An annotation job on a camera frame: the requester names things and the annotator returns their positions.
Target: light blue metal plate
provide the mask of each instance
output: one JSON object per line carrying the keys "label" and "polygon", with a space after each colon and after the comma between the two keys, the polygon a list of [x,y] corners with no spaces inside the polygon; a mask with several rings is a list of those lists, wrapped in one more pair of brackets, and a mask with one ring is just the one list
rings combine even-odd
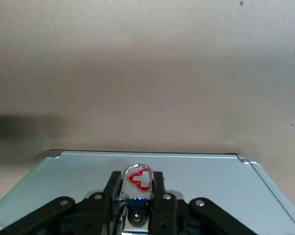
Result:
{"label": "light blue metal plate", "polygon": [[186,202],[207,197],[259,235],[295,235],[293,205],[258,164],[212,154],[64,151],[42,160],[0,201],[0,224],[59,196],[79,202],[88,192],[103,190],[113,170],[133,163],[162,171],[166,190],[182,193]]}

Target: metal box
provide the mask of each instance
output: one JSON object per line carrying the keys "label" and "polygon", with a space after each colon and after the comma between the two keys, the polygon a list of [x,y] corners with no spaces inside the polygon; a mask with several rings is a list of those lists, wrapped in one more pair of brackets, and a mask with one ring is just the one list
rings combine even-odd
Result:
{"label": "metal box", "polygon": [[79,202],[134,163],[162,171],[166,190],[186,202],[209,198],[259,235],[295,235],[294,206],[258,163],[236,154],[63,151],[44,158],[0,201],[0,226],[59,196]]}

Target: black plastic part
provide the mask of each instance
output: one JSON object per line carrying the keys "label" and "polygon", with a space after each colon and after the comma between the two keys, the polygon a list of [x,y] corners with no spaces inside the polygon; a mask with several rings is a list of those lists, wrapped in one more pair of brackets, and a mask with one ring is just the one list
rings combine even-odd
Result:
{"label": "black plastic part", "polygon": [[161,171],[155,171],[153,175],[153,193],[154,197],[165,193],[164,177]]}
{"label": "black plastic part", "polygon": [[177,198],[172,193],[166,193],[170,199],[158,195],[153,203],[148,231],[150,235],[176,235],[177,234]]}
{"label": "black plastic part", "polygon": [[39,209],[0,231],[0,235],[30,235],[45,231],[47,234],[58,226],[60,219],[71,213],[75,201],[70,197],[58,197]]}
{"label": "black plastic part", "polygon": [[109,177],[109,180],[104,188],[104,193],[111,197],[112,200],[115,200],[119,195],[122,182],[122,172],[113,171]]}
{"label": "black plastic part", "polygon": [[195,198],[189,203],[191,217],[205,223],[215,234],[223,235],[256,235],[251,229],[232,217],[222,208],[207,198]]}
{"label": "black plastic part", "polygon": [[109,234],[109,197],[105,193],[94,193],[76,205],[73,235]]}

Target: chrome object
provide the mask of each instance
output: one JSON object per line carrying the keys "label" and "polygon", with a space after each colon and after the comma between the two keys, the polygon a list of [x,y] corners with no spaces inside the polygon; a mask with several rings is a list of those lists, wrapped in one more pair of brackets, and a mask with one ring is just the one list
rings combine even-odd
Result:
{"label": "chrome object", "polygon": [[148,165],[133,164],[128,166],[123,172],[123,184],[119,195],[119,201],[127,199],[151,199],[153,174]]}
{"label": "chrome object", "polygon": [[119,201],[124,202],[124,209],[119,221],[122,235],[148,234],[149,214],[147,200],[153,198],[153,174],[145,164],[133,164],[123,172],[122,189]]}

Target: metal edge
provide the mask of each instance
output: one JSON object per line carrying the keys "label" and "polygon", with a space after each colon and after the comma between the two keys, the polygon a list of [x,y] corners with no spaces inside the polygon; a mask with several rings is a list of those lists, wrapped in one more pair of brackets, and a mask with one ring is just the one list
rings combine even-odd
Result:
{"label": "metal edge", "polygon": [[285,210],[287,215],[295,224],[295,206],[289,201],[285,194],[275,184],[275,182],[269,177],[269,175],[263,170],[259,163],[250,162],[250,165],[258,176],[262,179],[267,188],[271,191],[281,207]]}
{"label": "metal edge", "polygon": [[45,151],[44,153],[42,153],[42,155],[44,157],[52,157],[52,158],[59,158],[60,155],[62,155],[62,153],[64,152],[65,150],[62,150],[62,149],[50,149],[50,150],[47,150]]}
{"label": "metal edge", "polygon": [[184,153],[184,152],[137,152],[137,151],[92,151],[92,150],[57,150],[61,151],[60,156],[57,156],[56,158],[61,157],[61,155],[66,154],[95,154],[95,155],[129,155],[129,156],[148,156],[147,154],[152,155],[163,155],[163,156],[180,156],[182,157],[185,155],[186,157],[189,156],[196,156],[196,155],[215,155],[214,158],[221,157],[228,155],[227,158],[237,158],[237,153]]}
{"label": "metal edge", "polygon": [[243,154],[236,154],[236,156],[238,157],[238,160],[244,164],[257,164],[261,166],[261,164],[256,160],[255,157]]}

